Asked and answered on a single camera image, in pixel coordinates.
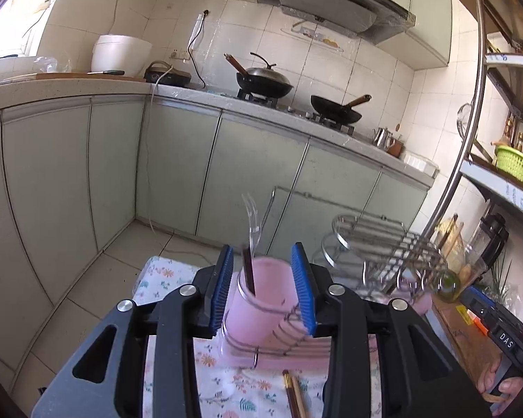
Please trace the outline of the person right hand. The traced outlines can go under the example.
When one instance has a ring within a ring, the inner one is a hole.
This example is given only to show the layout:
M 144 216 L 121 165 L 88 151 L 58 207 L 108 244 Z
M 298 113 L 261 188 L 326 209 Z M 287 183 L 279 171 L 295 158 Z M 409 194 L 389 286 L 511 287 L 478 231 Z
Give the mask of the person right hand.
M 495 383 L 496 373 L 502 362 L 502 355 L 499 354 L 493 361 L 485 366 L 476 383 L 476 388 L 480 394 L 485 393 L 491 389 Z M 493 411 L 493 416 L 502 414 L 511 402 L 517 397 L 523 388 L 523 378 L 506 378 L 498 387 L 501 394 L 506 398 L 499 404 L 496 410 Z

